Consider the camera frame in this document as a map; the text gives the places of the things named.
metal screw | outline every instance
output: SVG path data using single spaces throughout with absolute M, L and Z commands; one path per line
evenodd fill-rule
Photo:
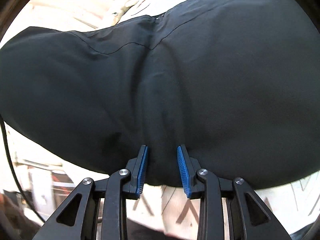
M 91 184 L 91 182 L 92 182 L 92 179 L 91 179 L 91 178 L 85 178 L 85 179 L 82 181 L 82 183 L 85 184 L 85 185 L 89 185 L 89 184 Z
M 127 175 L 129 173 L 129 171 L 127 169 L 122 169 L 122 170 L 119 170 L 119 174 L 121 176 L 124 176 L 124 175 Z
M 208 174 L 208 170 L 206 170 L 206 169 L 199 169 L 198 172 L 200 175 L 207 175 Z
M 236 184 L 244 184 L 244 179 L 242 178 L 235 178 Z

